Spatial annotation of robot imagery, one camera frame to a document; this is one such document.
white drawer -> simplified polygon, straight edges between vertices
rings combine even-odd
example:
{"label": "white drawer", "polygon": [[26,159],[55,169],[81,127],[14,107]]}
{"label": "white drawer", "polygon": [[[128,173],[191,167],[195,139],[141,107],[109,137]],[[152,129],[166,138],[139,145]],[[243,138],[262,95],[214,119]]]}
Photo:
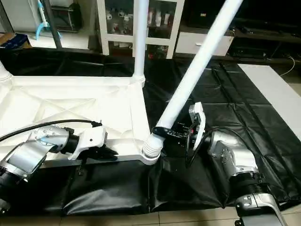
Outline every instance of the white drawer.
{"label": "white drawer", "polygon": [[[207,34],[180,32],[176,53],[196,54],[199,47],[205,41]],[[223,36],[220,44],[214,52],[216,56],[225,56],[233,41],[232,36]]]}

white shelf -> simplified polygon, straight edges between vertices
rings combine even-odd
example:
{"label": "white shelf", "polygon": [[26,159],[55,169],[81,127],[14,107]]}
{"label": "white shelf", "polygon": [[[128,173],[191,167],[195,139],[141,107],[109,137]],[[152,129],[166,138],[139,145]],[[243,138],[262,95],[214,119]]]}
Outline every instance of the white shelf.
{"label": "white shelf", "polygon": [[[167,59],[171,59],[173,57],[175,42],[180,26],[180,19],[182,16],[183,6],[185,0],[157,0],[157,1],[168,1],[175,2],[176,8],[174,13],[174,21],[173,27],[170,34],[170,39],[162,39],[162,38],[146,38],[146,44],[148,45],[160,45],[160,46],[168,46]],[[134,0],[134,22],[133,22],[133,35],[121,35],[121,34],[109,34],[107,30],[107,20],[106,20],[106,9],[105,9],[105,0],[97,0],[98,7],[98,15],[99,15],[99,25],[100,25],[100,33],[101,33],[101,41],[103,54],[109,55],[109,41],[118,41],[118,42],[130,42],[133,43],[133,56],[135,55],[135,28],[136,28],[136,18],[137,18],[137,9],[139,4],[139,0]]]}

black tarp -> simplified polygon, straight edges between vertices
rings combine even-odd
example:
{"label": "black tarp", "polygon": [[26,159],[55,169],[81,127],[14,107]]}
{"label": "black tarp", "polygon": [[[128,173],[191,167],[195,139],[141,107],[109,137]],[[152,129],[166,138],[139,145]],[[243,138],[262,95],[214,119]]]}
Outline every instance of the black tarp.
{"label": "black tarp", "polygon": [[[15,76],[131,76],[131,58],[65,53],[40,49],[0,52],[0,60]],[[155,126],[189,59],[147,60],[143,88],[150,128]],[[280,203],[301,201],[301,143],[271,104],[237,64],[210,62],[177,122],[189,125],[190,104],[201,101],[206,126],[227,126],[251,147],[274,196]],[[153,166],[139,161],[40,169],[16,194],[11,215],[142,214],[231,205],[229,185],[219,163],[201,150],[191,168],[184,149],[165,142]]]}

black cable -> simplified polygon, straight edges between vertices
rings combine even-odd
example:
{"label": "black cable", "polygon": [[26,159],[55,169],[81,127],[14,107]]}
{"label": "black cable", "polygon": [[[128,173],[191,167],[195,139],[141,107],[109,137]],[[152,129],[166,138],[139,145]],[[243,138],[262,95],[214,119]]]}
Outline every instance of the black cable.
{"label": "black cable", "polygon": [[189,168],[192,165],[192,163],[193,163],[193,161],[194,161],[194,159],[195,159],[195,157],[196,157],[199,149],[201,148],[202,144],[204,143],[204,141],[209,136],[211,136],[213,132],[219,131],[219,130],[227,130],[227,131],[235,134],[244,143],[244,145],[246,146],[246,148],[248,148],[250,150],[249,145],[246,143],[246,141],[236,131],[234,131],[234,130],[228,128],[228,127],[225,127],[225,126],[219,126],[219,127],[216,127],[216,128],[213,128],[213,129],[209,130],[207,133],[204,134],[204,136],[202,137],[199,145],[197,146],[196,150],[194,151],[194,153],[193,153],[193,155],[192,155],[192,157],[190,159],[186,158],[186,156],[185,156],[185,166],[186,166],[186,168]]}
{"label": "black cable", "polygon": [[13,136],[15,136],[17,134],[24,133],[24,132],[27,132],[27,131],[32,130],[32,129],[37,129],[37,128],[40,128],[40,127],[50,126],[50,125],[53,125],[53,124],[59,124],[59,123],[64,123],[64,122],[90,123],[90,124],[92,124],[92,127],[96,127],[96,126],[101,126],[102,125],[100,122],[95,122],[95,121],[91,121],[91,120],[83,120],[83,119],[66,119],[66,120],[49,121],[49,122],[44,122],[44,123],[41,123],[41,124],[38,124],[38,125],[29,126],[27,128],[19,129],[17,131],[14,131],[14,132],[11,132],[9,134],[6,134],[6,135],[0,137],[0,142],[3,141],[3,140],[8,139],[10,137],[13,137]]}
{"label": "black cable", "polygon": [[188,131],[188,135],[187,135],[187,139],[186,139],[186,144],[185,144],[185,165],[187,165],[187,160],[189,159],[189,157],[188,157],[188,151],[189,151],[189,145],[190,145],[190,138],[191,138],[191,135],[192,135],[191,131],[198,124],[199,124],[199,122],[197,120],[195,120],[193,122],[193,124],[189,127],[189,131]]}

white cabinet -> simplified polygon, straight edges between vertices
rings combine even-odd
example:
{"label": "white cabinet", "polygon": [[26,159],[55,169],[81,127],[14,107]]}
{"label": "white cabinet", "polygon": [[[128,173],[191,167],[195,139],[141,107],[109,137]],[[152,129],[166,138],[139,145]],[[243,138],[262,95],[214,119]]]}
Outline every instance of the white cabinet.
{"label": "white cabinet", "polygon": [[[205,41],[206,36],[207,34],[180,32],[175,52],[196,54],[200,46],[202,46],[203,42]],[[214,52],[214,55],[225,56],[233,39],[234,37],[232,36],[223,36]]]}
{"label": "white cabinet", "polygon": [[[139,0],[97,0],[103,54],[114,48],[135,49],[135,31]],[[150,0],[148,35],[149,56],[172,58],[179,30],[184,0]]]}

